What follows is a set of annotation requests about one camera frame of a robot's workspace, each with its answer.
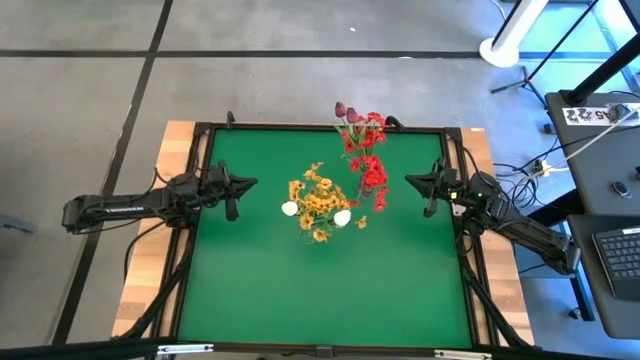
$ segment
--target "wooden board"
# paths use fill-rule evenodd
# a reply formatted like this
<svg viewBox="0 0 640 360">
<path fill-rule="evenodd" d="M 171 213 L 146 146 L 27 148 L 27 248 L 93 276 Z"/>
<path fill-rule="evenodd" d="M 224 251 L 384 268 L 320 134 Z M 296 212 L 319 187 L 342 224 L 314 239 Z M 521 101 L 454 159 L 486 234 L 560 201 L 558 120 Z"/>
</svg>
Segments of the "wooden board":
<svg viewBox="0 0 640 360">
<path fill-rule="evenodd" d="M 184 173 L 194 127 L 195 121 L 169 121 L 167 124 L 156 162 L 158 172 L 164 179 Z M 154 188 L 162 186 L 164 184 L 159 180 L 154 184 Z M 158 221 L 158 219 L 143 220 L 138 233 L 145 231 Z M 181 234 L 182 242 L 187 232 L 183 233 Z M 171 229 L 160 226 L 136 244 L 129 262 L 129 273 L 122 290 L 112 336 L 121 335 L 129 330 L 158 293 L 170 237 Z M 174 296 L 167 303 L 170 305 L 173 301 Z M 165 308 L 165 315 L 171 314 L 167 309 L 169 307 Z M 163 326 L 166 334 L 168 334 L 169 323 L 169 321 L 163 323 L 167 325 Z"/>
<path fill-rule="evenodd" d="M 462 142 L 469 149 L 476 160 L 478 168 L 481 171 L 495 176 L 493 161 L 489 151 L 489 142 L 484 129 L 464 128 L 462 129 Z M 452 157 L 452 164 L 457 166 L 454 157 L 455 145 L 453 141 L 449 141 L 449 152 Z M 475 169 L 471 163 L 471 159 L 466 156 L 467 169 L 469 175 L 475 173 Z M 489 280 L 489 291 L 491 298 L 507 319 L 507 322 L 518 332 L 529 344 L 533 344 L 533 333 L 529 323 L 529 316 L 524 302 L 522 287 L 520 286 L 520 276 L 513 254 L 513 245 L 504 237 L 486 231 L 480 237 L 480 243 L 484 255 L 484 262 L 487 270 L 487 278 Z M 473 254 L 470 254 L 471 265 L 475 267 Z M 480 342 L 489 343 L 489 335 L 487 332 L 486 318 L 484 316 L 484 308 L 480 300 L 474 295 L 474 309 L 476 312 L 476 321 L 478 322 L 478 334 Z M 500 336 L 501 345 L 507 346 L 506 341 Z"/>
<path fill-rule="evenodd" d="M 160 174 L 164 178 L 171 178 L 184 172 L 194 127 L 195 122 L 193 121 L 168 122 L 156 164 Z M 462 136 L 465 146 L 474 155 L 480 170 L 489 174 L 495 174 L 487 136 L 484 130 L 462 129 Z M 205 138 L 206 136 L 203 137 L 200 146 L 200 159 L 204 157 L 202 156 L 202 148 L 206 140 Z M 450 153 L 452 157 L 455 157 L 455 148 L 451 148 L 451 141 L 449 144 Z M 452 160 L 452 163 L 457 165 L 455 158 Z M 467 163 L 469 171 L 473 172 L 471 161 L 468 158 Z M 143 221 L 140 225 L 140 231 L 144 231 L 156 222 L 157 220 Z M 129 330 L 157 294 L 160 287 L 170 235 L 170 229 L 163 226 L 140 240 L 136 245 L 131 257 L 129 276 L 125 281 L 120 306 L 113 327 L 112 334 L 114 336 Z M 185 234 L 181 234 L 180 243 L 182 245 L 184 244 L 184 239 Z M 524 340 L 533 344 L 533 334 L 529 324 L 511 243 L 495 233 L 487 232 L 481 236 L 481 244 L 484 252 L 491 297 L 518 334 Z M 475 266 L 473 258 L 471 262 L 472 266 Z M 169 332 L 174 303 L 175 297 L 172 296 L 165 307 L 164 321 L 160 332 L 161 335 L 167 335 Z M 484 310 L 477 298 L 474 299 L 474 308 L 481 343 L 488 344 L 489 336 Z M 501 340 L 502 344 L 506 345 L 504 339 Z"/>
</svg>

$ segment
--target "green mat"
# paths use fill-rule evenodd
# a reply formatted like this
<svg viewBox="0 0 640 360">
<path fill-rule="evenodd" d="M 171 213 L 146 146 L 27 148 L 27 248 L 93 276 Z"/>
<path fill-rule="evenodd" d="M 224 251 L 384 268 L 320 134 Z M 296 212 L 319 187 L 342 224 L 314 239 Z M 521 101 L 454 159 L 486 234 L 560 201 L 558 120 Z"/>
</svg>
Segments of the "green mat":
<svg viewBox="0 0 640 360">
<path fill-rule="evenodd" d="M 224 206 L 203 209 L 186 292 L 181 340 L 361 346 L 471 346 L 451 210 L 430 219 L 405 180 L 440 156 L 438 135 L 389 134 L 377 147 L 391 191 L 354 209 L 368 225 L 334 230 L 326 244 L 302 238 L 280 210 L 288 182 L 312 162 L 349 198 L 358 176 L 334 132 L 217 130 L 211 163 L 258 178 L 227 222 Z"/>
</svg>

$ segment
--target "gray floor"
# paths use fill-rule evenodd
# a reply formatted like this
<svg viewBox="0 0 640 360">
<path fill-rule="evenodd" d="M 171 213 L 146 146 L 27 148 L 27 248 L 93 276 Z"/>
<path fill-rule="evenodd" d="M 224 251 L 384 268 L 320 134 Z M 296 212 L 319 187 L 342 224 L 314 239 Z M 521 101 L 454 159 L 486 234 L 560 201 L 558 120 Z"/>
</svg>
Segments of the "gray floor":
<svg viewBox="0 0 640 360">
<path fill-rule="evenodd" d="M 147 49 L 162 3 L 5 0 L 0 49 Z M 174 3 L 161 49 L 475 51 L 502 23 L 488 0 L 407 0 L 402 6 L 382 0 Z M 551 48 L 582 9 L 550 5 L 522 50 Z M 562 50 L 608 48 L 589 17 Z M 0 58 L 0 213 L 38 226 L 33 235 L 0 232 L 0 347 L 48 339 L 80 241 L 59 226 L 62 205 L 100 189 L 142 62 Z M 535 82 L 543 93 L 571 88 L 597 66 L 552 61 Z M 539 132 L 546 113 L 525 90 L 488 92 L 520 77 L 519 68 L 497 69 L 479 59 L 158 59 L 116 191 L 139 192 L 148 185 L 169 119 L 222 121 L 232 110 L 241 122 L 329 122 L 336 100 L 396 115 L 408 125 L 485 127 L 494 161 L 522 164 L 553 142 Z M 601 89 L 608 90 L 627 86 L 616 76 Z M 541 200 L 572 187 L 568 173 L 555 174 L 541 182 Z M 136 231 L 101 237 L 70 341 L 108 338 L 124 250 Z M 599 323 L 564 316 L 575 306 L 568 281 L 522 284 L 538 345 L 640 356 L 638 343 L 609 339 Z"/>
</svg>

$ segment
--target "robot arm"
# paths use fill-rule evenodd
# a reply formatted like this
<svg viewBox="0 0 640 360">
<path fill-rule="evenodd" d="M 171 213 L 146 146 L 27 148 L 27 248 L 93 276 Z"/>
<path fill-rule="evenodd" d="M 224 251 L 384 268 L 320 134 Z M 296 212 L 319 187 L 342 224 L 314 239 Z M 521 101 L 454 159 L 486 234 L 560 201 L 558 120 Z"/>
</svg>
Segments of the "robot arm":
<svg viewBox="0 0 640 360">
<path fill-rule="evenodd" d="M 220 200 L 225 201 L 227 220 L 236 220 L 237 200 L 257 179 L 232 175 L 222 161 L 203 172 L 206 173 L 202 187 L 198 177 L 186 173 L 167 181 L 164 188 L 143 194 L 78 196 L 65 204 L 62 226 L 78 233 L 104 221 L 160 217 L 169 227 L 189 228 L 195 224 L 200 207 L 214 207 Z"/>
<path fill-rule="evenodd" d="M 464 208 L 465 230 L 480 235 L 494 230 L 516 244 L 539 254 L 546 265 L 560 274 L 576 271 L 580 249 L 563 233 L 549 229 L 535 220 L 520 214 L 502 197 L 500 184 L 491 175 L 476 173 L 467 184 L 456 179 L 456 170 L 444 166 L 440 159 L 427 175 L 407 175 L 406 180 L 429 203 L 424 216 L 437 211 L 437 201 L 442 199 Z"/>
</svg>

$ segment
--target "keyboard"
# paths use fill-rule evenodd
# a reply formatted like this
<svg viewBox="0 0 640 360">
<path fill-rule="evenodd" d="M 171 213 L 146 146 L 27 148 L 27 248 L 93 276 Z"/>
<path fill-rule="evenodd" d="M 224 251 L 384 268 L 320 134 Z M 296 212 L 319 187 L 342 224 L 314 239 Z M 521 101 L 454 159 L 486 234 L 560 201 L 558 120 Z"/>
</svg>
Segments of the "keyboard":
<svg viewBox="0 0 640 360">
<path fill-rule="evenodd" d="M 593 235 L 613 295 L 640 301 L 640 227 Z"/>
</svg>

